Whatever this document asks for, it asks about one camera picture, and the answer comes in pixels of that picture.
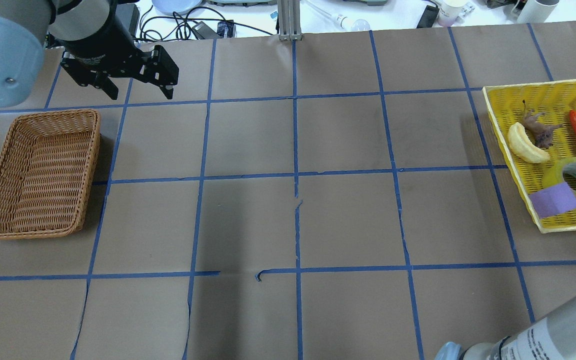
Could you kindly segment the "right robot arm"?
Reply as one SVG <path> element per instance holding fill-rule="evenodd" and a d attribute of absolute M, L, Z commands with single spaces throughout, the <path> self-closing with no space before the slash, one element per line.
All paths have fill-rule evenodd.
<path fill-rule="evenodd" d="M 487 114 L 542 234 L 576 231 L 576 79 L 485 86 Z M 447 342 L 437 360 L 576 360 L 576 296 L 498 342 Z"/>

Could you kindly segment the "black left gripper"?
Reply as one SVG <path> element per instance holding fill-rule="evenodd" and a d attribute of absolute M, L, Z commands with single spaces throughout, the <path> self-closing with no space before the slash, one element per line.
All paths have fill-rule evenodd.
<path fill-rule="evenodd" d="M 167 100 L 172 100 L 178 84 L 179 68 L 166 48 L 154 45 L 144 52 L 133 42 L 98 48 L 66 47 L 61 67 L 81 87 L 92 86 L 117 100 L 119 89 L 112 78 L 132 78 L 155 85 Z"/>

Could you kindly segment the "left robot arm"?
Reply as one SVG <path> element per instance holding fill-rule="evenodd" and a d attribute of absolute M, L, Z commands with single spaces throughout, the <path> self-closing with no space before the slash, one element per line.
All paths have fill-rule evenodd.
<path fill-rule="evenodd" d="M 61 67 L 81 87 L 118 98 L 114 78 L 155 85 L 171 100 L 179 68 L 160 45 L 140 50 L 118 0 L 0 0 L 0 108 L 24 102 L 44 62 L 46 35 L 64 49 Z"/>

